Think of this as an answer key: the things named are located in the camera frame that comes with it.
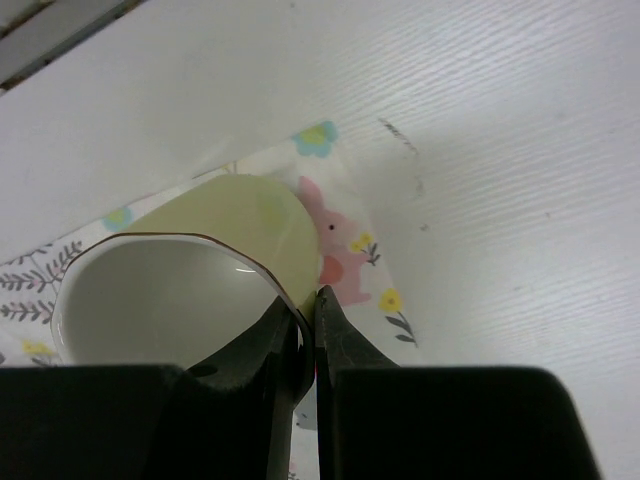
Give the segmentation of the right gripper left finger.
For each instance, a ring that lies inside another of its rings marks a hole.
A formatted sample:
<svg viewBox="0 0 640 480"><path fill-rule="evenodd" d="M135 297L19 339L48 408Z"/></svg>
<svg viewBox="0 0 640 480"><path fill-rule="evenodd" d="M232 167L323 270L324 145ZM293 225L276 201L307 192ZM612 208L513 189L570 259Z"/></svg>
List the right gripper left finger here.
<svg viewBox="0 0 640 480"><path fill-rule="evenodd" d="M298 329L281 300L200 364L5 368L5 479L284 479Z"/></svg>

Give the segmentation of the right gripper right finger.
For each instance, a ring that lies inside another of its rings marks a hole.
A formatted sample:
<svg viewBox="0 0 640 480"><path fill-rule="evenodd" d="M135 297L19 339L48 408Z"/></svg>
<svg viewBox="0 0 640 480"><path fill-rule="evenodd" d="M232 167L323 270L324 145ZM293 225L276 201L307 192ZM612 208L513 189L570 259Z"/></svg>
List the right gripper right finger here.
<svg viewBox="0 0 640 480"><path fill-rule="evenodd" d="M571 396L532 367L402 367L346 318L315 305L319 470L324 479L597 479Z"/></svg>

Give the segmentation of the pale yellow mug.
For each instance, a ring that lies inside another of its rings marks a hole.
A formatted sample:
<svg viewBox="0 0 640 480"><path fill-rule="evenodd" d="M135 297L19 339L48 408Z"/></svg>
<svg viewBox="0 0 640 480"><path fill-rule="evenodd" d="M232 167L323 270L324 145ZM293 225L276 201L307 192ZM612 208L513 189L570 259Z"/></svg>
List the pale yellow mug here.
<svg viewBox="0 0 640 480"><path fill-rule="evenodd" d="M314 376L319 236L278 180L221 175L178 195L68 265L51 332L67 365L189 368L281 301L298 328L295 394Z"/></svg>

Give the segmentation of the animal print cloth placemat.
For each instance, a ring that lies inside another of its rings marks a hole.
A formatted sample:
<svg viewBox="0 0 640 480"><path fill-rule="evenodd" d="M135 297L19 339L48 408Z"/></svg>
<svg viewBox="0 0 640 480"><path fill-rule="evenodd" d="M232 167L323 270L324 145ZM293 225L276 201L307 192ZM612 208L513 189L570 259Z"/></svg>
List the animal print cloth placemat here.
<svg viewBox="0 0 640 480"><path fill-rule="evenodd" d="M346 318L393 362L416 358L415 338L387 269L386 253L373 231L364 201L341 159L338 132L323 122L275 147L138 200L81 226L1 266L1 372L5 368L170 365L67 365L60 358L51 319L63 275L85 249L122 232L136 220L202 183L221 175L265 176L285 184L310 214L319 236L318 292L330 287ZM296 396L291 438L313 445L313 381Z"/></svg>

